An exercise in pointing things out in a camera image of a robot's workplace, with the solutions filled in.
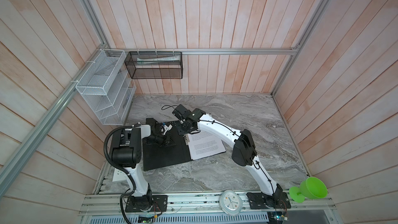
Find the white clock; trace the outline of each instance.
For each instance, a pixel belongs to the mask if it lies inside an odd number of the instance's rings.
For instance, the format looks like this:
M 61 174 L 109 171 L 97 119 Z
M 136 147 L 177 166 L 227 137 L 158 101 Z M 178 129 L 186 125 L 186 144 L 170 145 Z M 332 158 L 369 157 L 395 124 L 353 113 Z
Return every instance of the white clock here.
M 226 214 L 236 216 L 242 210 L 243 202 L 238 194 L 232 190 L 226 190 L 220 196 L 220 206 Z

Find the white wire mesh shelf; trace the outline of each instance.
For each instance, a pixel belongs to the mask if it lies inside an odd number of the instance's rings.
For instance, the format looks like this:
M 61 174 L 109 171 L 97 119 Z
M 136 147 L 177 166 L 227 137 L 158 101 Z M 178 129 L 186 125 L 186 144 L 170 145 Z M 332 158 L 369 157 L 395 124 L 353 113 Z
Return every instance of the white wire mesh shelf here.
M 82 95 L 107 95 L 126 58 L 123 50 L 102 50 L 76 85 Z
M 132 97 L 135 93 L 136 86 L 127 88 L 125 94 L 122 97 L 121 104 L 118 111 L 110 116 L 100 119 L 102 124 L 108 125 L 123 125 L 127 117 L 127 112 L 130 109 Z
M 122 104 L 123 96 L 126 94 L 127 88 L 130 85 L 130 82 L 130 78 L 126 78 L 123 81 L 123 84 L 121 85 L 120 90 L 117 93 L 115 102 L 110 107 L 95 112 L 100 120 L 117 113 Z
M 122 125 L 130 109 L 136 86 L 127 70 L 118 73 L 125 58 L 123 50 L 102 50 L 76 85 L 102 124 Z

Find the green cup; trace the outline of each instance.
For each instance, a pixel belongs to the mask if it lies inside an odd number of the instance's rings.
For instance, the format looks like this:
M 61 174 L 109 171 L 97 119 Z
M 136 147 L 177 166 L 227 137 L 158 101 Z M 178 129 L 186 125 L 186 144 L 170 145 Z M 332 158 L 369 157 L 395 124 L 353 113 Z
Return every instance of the green cup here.
M 305 179 L 300 184 L 300 188 L 291 187 L 289 189 L 289 195 L 295 202 L 303 202 L 306 197 L 309 199 L 320 199 L 326 197 L 327 194 L 328 189 L 325 184 L 316 177 Z

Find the vent grille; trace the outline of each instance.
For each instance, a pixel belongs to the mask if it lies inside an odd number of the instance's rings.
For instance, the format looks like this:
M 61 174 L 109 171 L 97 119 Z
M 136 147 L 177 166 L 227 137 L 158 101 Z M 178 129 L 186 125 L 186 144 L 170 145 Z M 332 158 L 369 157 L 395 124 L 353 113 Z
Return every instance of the vent grille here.
M 138 215 L 127 215 L 131 223 L 138 223 Z M 162 214 L 154 220 L 154 223 L 264 223 L 268 222 L 267 212 L 240 213 L 235 217 L 225 213 L 203 213 L 203 214 Z M 108 215 L 92 217 L 89 224 L 118 224 L 125 223 L 121 215 Z

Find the clock face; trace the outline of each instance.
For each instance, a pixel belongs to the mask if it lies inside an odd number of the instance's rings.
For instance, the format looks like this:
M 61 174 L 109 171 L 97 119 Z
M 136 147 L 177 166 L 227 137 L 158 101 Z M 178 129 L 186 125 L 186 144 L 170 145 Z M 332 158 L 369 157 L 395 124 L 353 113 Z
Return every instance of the clock face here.
M 222 203 L 232 211 L 235 211 L 240 207 L 240 201 L 238 197 L 232 192 L 226 193 L 222 199 Z

